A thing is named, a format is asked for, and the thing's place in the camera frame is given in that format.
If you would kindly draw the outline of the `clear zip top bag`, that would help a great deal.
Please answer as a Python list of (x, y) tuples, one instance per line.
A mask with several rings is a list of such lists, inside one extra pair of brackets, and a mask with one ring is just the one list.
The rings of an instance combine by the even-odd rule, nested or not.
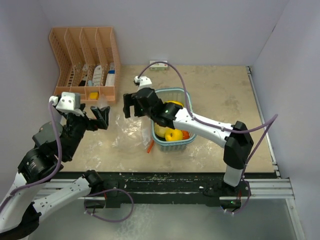
[(116, 130), (112, 143), (114, 148), (129, 152), (147, 151), (152, 141), (151, 120), (148, 117), (125, 118), (118, 114), (113, 123)]

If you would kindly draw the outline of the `yellow apple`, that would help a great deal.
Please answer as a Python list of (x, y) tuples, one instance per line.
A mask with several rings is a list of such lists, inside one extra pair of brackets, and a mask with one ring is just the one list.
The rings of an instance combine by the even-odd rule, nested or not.
[(171, 129), (168, 128), (165, 133), (165, 140), (167, 142), (176, 142), (181, 141), (183, 139), (182, 131), (179, 129)]

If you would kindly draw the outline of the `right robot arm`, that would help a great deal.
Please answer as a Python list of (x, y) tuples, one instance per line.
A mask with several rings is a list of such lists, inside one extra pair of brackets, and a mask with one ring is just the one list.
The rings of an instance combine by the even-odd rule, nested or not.
[(254, 144), (243, 122), (237, 121), (235, 124), (218, 122), (195, 114), (176, 103), (165, 103), (150, 87), (124, 94), (123, 102), (126, 118), (131, 117), (130, 107), (133, 106), (136, 117), (147, 116), (161, 127), (190, 132), (223, 148), (226, 170), (222, 190), (228, 196), (233, 196), (240, 190), (240, 181)]

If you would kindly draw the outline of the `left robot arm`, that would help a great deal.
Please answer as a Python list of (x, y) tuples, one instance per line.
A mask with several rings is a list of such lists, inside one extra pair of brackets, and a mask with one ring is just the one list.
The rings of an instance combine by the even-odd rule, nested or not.
[(70, 162), (86, 131), (107, 130), (110, 107), (91, 106), (95, 118), (64, 113), (66, 124), (52, 120), (42, 125), (32, 137), (35, 145), (17, 167), (14, 182), (0, 205), (0, 238), (19, 240), (33, 233), (40, 222), (77, 197), (98, 196), (104, 181), (95, 170), (42, 199), (34, 197), (42, 187)]

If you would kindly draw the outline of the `yellow small box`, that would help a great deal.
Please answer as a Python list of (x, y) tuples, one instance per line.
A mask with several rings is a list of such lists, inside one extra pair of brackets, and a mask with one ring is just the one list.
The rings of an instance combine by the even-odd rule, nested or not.
[(89, 99), (90, 100), (98, 100), (99, 99), (99, 93), (98, 92), (91, 92), (89, 94)]

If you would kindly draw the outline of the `white blue box in organizer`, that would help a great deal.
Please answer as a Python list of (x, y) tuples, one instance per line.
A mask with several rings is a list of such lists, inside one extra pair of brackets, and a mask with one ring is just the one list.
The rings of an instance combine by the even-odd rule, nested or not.
[(106, 81), (104, 86), (105, 87), (112, 87), (115, 86), (115, 80), (116, 80), (116, 68), (115, 63), (111, 62), (109, 65), (109, 71), (106, 76)]

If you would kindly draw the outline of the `white bottle in organizer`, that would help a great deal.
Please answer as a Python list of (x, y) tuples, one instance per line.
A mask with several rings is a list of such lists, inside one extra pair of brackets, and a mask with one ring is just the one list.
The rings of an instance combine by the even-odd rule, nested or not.
[(100, 86), (103, 80), (103, 67), (101, 65), (97, 65), (93, 71), (92, 76), (92, 85), (94, 87)]

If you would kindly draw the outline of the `yellow banana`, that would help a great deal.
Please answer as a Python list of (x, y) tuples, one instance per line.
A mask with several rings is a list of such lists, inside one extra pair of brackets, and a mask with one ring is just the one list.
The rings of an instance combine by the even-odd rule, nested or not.
[(164, 103), (172, 103), (172, 104), (175, 104), (175, 105), (178, 105), (178, 106), (181, 106), (182, 108), (184, 108), (184, 104), (179, 102), (179, 101), (174, 101), (174, 100), (169, 100), (169, 101), (165, 101)]

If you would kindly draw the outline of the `light blue plastic basket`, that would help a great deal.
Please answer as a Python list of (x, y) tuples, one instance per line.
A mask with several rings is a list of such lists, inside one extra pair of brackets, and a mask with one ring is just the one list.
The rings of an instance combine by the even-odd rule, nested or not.
[[(185, 99), (185, 91), (183, 88), (171, 87), (161, 88), (155, 90), (156, 95), (165, 102), (175, 102), (183, 107), (189, 103), (192, 109), (192, 101), (190, 94), (187, 92), (187, 101)], [(168, 127), (161, 127), (151, 120), (151, 136), (154, 143), (162, 152), (176, 152), (183, 151), (187, 148), (188, 144), (191, 144), (196, 135), (185, 130), (170, 130)]]

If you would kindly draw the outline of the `green white small box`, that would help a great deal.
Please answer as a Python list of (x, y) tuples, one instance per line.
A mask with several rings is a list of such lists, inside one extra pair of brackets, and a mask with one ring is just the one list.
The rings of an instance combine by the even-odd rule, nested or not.
[(149, 69), (151, 71), (167, 71), (168, 70), (168, 61), (167, 60), (161, 60), (163, 63), (155, 63), (155, 60), (150, 60), (149, 63), (151, 66)]

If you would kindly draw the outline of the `pink desk organizer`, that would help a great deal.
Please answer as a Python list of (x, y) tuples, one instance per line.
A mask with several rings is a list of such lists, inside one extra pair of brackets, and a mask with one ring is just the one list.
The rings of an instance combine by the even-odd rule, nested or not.
[[(98, 92), (99, 98), (116, 103), (122, 64), (113, 27), (54, 27), (49, 42), (60, 71), (55, 95), (79, 93), (83, 103), (94, 104), (98, 100), (90, 100), (89, 94)], [(115, 85), (105, 86), (110, 63), (115, 64)], [(98, 65), (103, 67), (102, 82), (93, 86)]]

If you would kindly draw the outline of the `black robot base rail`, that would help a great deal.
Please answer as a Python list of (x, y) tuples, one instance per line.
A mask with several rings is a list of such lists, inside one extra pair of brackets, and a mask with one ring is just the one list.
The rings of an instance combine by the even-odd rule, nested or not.
[(205, 205), (207, 207), (241, 206), (248, 196), (248, 186), (237, 187), (223, 182), (223, 173), (210, 172), (100, 172), (98, 196), (86, 198), (93, 208), (119, 208), (122, 204)]

